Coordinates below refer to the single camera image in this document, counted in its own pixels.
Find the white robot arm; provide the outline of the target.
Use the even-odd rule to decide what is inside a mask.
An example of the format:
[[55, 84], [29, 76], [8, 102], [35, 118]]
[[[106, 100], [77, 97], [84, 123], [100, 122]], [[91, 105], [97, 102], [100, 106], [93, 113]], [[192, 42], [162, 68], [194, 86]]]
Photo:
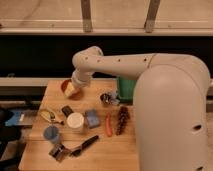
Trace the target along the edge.
[[187, 54], [105, 56], [93, 46], [72, 57], [78, 90], [101, 72], [134, 79], [140, 171], [207, 171], [206, 96], [210, 72]]

